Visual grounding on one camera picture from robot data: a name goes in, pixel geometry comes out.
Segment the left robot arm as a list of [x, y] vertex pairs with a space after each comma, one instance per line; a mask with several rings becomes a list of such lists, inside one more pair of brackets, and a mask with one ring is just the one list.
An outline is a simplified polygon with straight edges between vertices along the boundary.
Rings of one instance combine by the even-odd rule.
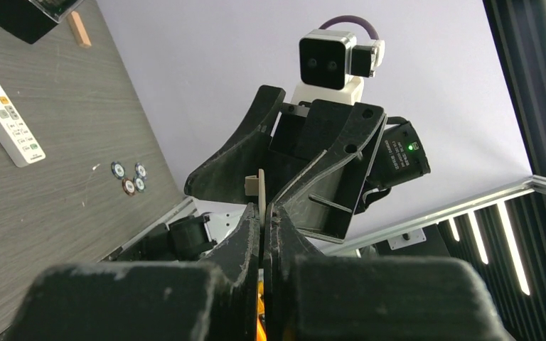
[[197, 261], [178, 261], [183, 218], [113, 260], [42, 272], [7, 340], [254, 340], [263, 281], [269, 340], [509, 340], [485, 283], [446, 257], [323, 255], [287, 211], [246, 207]]

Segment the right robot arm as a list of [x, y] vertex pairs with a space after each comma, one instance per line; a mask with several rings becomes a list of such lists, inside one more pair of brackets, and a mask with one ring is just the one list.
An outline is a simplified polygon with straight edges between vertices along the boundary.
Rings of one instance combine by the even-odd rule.
[[302, 234], [340, 244], [355, 215], [430, 172], [410, 121], [372, 104], [290, 104], [285, 95], [261, 86], [231, 137], [187, 177], [185, 194], [247, 204], [245, 180], [263, 171], [267, 203]]

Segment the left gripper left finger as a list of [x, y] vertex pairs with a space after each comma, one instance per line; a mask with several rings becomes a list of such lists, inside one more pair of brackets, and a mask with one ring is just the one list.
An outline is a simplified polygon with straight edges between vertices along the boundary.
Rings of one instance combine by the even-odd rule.
[[7, 340], [254, 340], [259, 213], [196, 262], [61, 264], [29, 287]]

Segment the beige battery cover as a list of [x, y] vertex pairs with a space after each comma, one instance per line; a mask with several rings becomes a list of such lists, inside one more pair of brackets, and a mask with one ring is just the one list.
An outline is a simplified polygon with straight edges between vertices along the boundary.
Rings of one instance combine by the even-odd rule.
[[258, 170], [257, 175], [249, 175], [245, 178], [245, 195], [257, 196], [260, 227], [263, 227], [267, 204], [264, 170], [262, 168]]

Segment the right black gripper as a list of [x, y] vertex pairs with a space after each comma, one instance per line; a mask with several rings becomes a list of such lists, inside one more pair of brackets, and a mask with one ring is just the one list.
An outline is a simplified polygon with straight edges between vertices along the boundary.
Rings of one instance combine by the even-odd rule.
[[268, 188], [282, 188], [270, 203], [275, 222], [303, 235], [341, 244], [346, 238], [380, 145], [387, 115], [372, 104], [317, 100], [279, 115], [280, 87], [259, 87], [231, 137], [187, 177], [186, 195], [245, 205], [245, 178], [264, 166]]

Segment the white remote control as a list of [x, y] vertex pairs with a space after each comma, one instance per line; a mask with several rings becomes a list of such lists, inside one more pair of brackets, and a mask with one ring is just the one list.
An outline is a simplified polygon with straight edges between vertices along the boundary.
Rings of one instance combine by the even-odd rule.
[[19, 168], [46, 158], [44, 150], [1, 85], [0, 144]]

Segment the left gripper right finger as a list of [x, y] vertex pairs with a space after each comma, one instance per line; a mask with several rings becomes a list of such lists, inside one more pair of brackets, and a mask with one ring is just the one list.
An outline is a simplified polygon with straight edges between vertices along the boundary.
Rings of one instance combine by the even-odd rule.
[[270, 340], [510, 340], [488, 289], [460, 259], [325, 256], [271, 204], [264, 224]]

